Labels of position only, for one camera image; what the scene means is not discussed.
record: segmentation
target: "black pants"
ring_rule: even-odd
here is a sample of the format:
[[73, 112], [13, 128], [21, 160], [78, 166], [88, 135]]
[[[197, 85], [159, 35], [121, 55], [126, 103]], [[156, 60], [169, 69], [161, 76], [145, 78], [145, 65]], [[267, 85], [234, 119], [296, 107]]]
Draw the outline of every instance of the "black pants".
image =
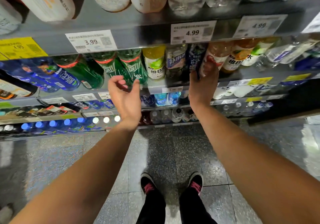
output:
[[[182, 224], [217, 224], [206, 211], [198, 192], [187, 188], [179, 199]], [[162, 194], [156, 189], [146, 195], [137, 224], [164, 224], [166, 203]]]

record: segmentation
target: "orange bottle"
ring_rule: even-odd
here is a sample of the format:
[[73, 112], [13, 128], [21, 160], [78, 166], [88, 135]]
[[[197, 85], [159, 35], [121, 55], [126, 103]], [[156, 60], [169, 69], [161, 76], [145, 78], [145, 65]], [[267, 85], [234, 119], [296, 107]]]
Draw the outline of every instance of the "orange bottle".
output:
[[233, 41], [210, 42], [199, 70], [200, 75], [202, 77], [205, 76], [205, 64], [209, 62], [215, 63], [220, 70], [223, 63], [230, 56], [233, 44]]
[[235, 40], [231, 54], [223, 64], [221, 71], [228, 74], [235, 72], [242, 61], [244, 61], [247, 56], [250, 55], [251, 51], [259, 41], [260, 39]]

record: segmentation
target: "yellow bottle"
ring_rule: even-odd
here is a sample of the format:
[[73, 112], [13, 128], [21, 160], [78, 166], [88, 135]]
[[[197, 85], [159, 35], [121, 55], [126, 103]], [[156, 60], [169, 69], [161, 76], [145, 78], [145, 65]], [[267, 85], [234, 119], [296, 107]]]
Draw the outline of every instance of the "yellow bottle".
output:
[[165, 49], [164, 45], [142, 49], [146, 70], [151, 79], [161, 79], [165, 76], [165, 64], [163, 61]]

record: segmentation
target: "juice bottle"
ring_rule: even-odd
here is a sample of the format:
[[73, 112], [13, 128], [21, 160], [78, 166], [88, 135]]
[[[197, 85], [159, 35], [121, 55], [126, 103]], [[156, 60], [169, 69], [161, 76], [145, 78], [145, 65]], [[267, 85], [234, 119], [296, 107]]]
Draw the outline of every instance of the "juice bottle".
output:
[[87, 89], [102, 87], [104, 77], [96, 72], [82, 55], [53, 56], [52, 59], [58, 66], [77, 77]]
[[124, 68], [117, 58], [115, 51], [93, 53], [94, 60], [105, 70], [107, 75], [112, 76], [122, 75], [128, 86], [132, 85], [132, 78], [126, 68]]
[[132, 81], [139, 79], [140, 84], [148, 81], [148, 75], [142, 65], [141, 49], [125, 49], [118, 51], [122, 65], [127, 69]]
[[228, 74], [235, 72], [259, 41], [260, 39], [235, 40], [231, 54], [222, 65], [221, 71]]
[[210, 42], [204, 55], [199, 74], [204, 77], [204, 65], [207, 62], [215, 63], [220, 70], [223, 63], [230, 56], [233, 41]]
[[244, 61], [242, 61], [241, 65], [253, 65], [258, 60], [259, 56], [266, 52], [268, 48], [270, 48], [278, 39], [279, 37], [268, 37], [261, 39], [257, 46], [254, 47], [251, 54], [248, 55]]
[[146, 70], [152, 79], [161, 79], [165, 76], [165, 49], [164, 45], [142, 49]]

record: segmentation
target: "leg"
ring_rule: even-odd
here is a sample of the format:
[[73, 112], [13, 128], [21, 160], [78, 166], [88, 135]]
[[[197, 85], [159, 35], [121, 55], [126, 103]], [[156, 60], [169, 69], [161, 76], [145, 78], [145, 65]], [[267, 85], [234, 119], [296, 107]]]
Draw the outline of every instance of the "leg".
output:
[[166, 219], [166, 202], [147, 173], [141, 175], [141, 187], [146, 200], [136, 224], [164, 224]]
[[217, 224], [206, 211], [199, 194], [202, 190], [203, 180], [198, 172], [190, 176], [188, 188], [179, 199], [182, 224]]

